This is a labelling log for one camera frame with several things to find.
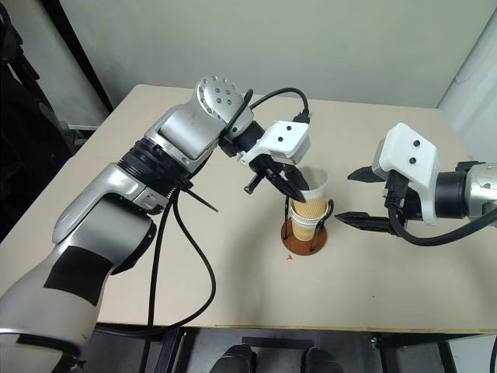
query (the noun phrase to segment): table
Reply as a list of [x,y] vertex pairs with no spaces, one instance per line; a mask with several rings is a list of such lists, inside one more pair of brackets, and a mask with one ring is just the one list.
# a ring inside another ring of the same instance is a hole
[[[0,245],[0,294],[51,250],[57,216],[107,165],[117,161],[191,89],[136,86],[87,144],[70,159]],[[371,163],[377,144],[405,122],[437,145],[452,170],[467,159],[447,119],[435,109],[310,100],[311,150],[301,165],[324,168],[335,212],[385,216],[383,183],[346,180]],[[255,110],[267,127],[301,109],[298,99],[277,97]],[[497,250],[494,228],[440,247],[412,246],[387,234],[362,232],[334,218],[319,253],[292,255],[280,241],[283,201],[263,181],[252,196],[243,187],[253,172],[220,149],[193,179],[193,190],[218,207],[214,213],[180,197],[183,220],[217,276],[213,304],[189,326],[346,329],[384,332],[490,333],[497,331]],[[409,224],[417,235],[447,232]],[[133,270],[111,277],[100,322],[145,324],[153,250]],[[200,258],[173,218],[167,224],[159,267],[156,324],[171,324],[197,310],[210,282]]]

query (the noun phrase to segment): paper cup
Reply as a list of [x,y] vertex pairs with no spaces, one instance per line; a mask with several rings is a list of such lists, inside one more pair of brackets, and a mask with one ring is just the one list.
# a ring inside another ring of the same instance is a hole
[[302,167],[299,169],[308,182],[309,190],[301,190],[305,202],[292,200],[292,205],[302,218],[314,219],[325,214],[328,206],[325,190],[328,186],[328,174],[323,169]]
[[297,212],[292,207],[291,220],[292,220],[292,230],[294,231],[294,236],[300,241],[311,241],[314,237],[314,232],[316,230],[316,225],[326,214],[323,212],[322,216],[313,219],[307,219],[299,216]]

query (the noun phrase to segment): black strap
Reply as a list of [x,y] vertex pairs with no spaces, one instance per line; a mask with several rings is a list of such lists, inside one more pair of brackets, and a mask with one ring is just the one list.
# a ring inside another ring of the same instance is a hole
[[99,98],[108,111],[112,112],[114,110],[113,105],[110,102],[102,83],[100,83],[95,70],[93,70],[92,64],[88,57],[86,57],[86,53],[79,43],[75,31],[72,29],[71,23],[62,8],[61,2],[58,0],[41,0],[41,4],[47,11],[50,19],[57,28],[57,31],[62,36],[62,39],[64,39],[64,42],[68,46],[76,62],[78,62],[79,67],[85,73],[86,78],[92,84],[96,94],[99,95]]

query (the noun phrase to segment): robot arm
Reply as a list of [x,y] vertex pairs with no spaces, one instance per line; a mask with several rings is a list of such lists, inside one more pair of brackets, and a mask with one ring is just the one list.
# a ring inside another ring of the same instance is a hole
[[403,229],[408,220],[436,225],[440,218],[468,217],[468,228],[472,230],[497,226],[497,163],[459,162],[453,172],[440,171],[435,145],[400,123],[378,145],[372,166],[349,175],[349,180],[387,182],[384,197],[389,218],[371,217],[365,212],[346,212],[336,217],[358,229],[388,232],[426,246],[441,244],[438,242],[443,239],[413,239]]
[[220,145],[255,179],[304,200],[295,164],[310,147],[308,123],[278,121],[264,131],[243,95],[224,78],[201,79],[192,99],[171,108],[117,163],[109,164],[61,214],[50,255],[0,298],[0,371],[65,371],[95,327],[110,274],[130,269],[150,246],[173,190]]

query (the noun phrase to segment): floor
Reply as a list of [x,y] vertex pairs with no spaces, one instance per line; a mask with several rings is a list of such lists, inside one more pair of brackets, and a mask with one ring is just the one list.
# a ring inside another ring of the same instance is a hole
[[[244,336],[305,340],[330,351],[346,373],[381,373],[379,353],[369,333],[293,329],[201,329],[196,336],[186,373],[208,373],[214,362]],[[85,373],[136,373],[143,340],[94,333],[82,360]],[[160,343],[153,343],[147,373],[154,372]],[[303,350],[253,348],[261,373],[300,371]],[[409,347],[398,351],[401,373],[443,373],[436,345]]]

